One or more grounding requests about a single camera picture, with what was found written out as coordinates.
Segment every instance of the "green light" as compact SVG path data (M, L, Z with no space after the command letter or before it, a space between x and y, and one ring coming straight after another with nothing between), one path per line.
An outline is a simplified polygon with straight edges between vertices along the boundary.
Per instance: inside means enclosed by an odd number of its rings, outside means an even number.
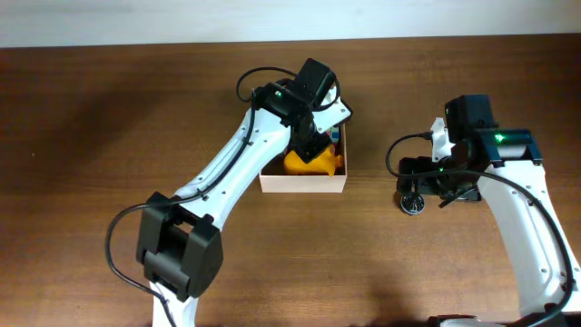
M494 138L497 139L498 143L501 143L502 140L504 140L506 137L504 137L502 134L495 134Z

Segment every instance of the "cardboard box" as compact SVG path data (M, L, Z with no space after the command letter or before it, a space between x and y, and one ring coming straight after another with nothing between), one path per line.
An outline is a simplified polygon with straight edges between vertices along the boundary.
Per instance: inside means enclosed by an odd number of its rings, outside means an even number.
M341 193L347 182L347 134L345 124L340 127L340 140L335 149L343 156L343 166L335 175L287 175L284 172L283 156L277 156L259 173L264 193Z

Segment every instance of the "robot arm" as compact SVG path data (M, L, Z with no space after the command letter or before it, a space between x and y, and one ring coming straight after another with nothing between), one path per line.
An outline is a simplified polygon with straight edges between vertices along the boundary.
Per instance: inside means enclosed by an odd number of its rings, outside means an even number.
M351 116L334 73L312 59L294 80L253 94L252 108L210 164L172 199L155 193L143 210L136 259L177 326L193 325L198 298L222 266L220 232L260 170L287 148L305 162L317 157L330 145L325 132ZM178 227L184 223L191 232ZM153 326L170 326L167 314L154 298Z
M581 294L576 281L581 278L579 264L571 252L548 196L542 157L532 134L527 130L501 130L492 118L489 102L483 95L465 95L446 105L446 120L437 118L431 128L432 156L403 158L401 172L415 174L438 172L440 176L419 177L413 183L399 178L398 190L421 212L421 194L439 195L448 205L455 200L479 201L484 198L495 216L517 279L520 325L567 326L578 322ZM448 170L484 171L504 177L532 193L547 210L562 240L572 273L571 296L554 318L540 324L536 317L560 303L566 296L567 268L553 230L535 204L522 192L506 183L487 177L447 175ZM433 326L495 326L475 318L432 317Z

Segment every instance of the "orange object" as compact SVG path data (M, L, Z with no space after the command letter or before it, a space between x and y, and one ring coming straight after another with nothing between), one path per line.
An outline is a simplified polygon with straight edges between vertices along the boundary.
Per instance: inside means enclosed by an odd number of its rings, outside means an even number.
M343 156L335 155L335 145L330 145L322 154L305 163L294 151L284 157L284 171L289 175L327 174L333 176L335 170L343 166Z

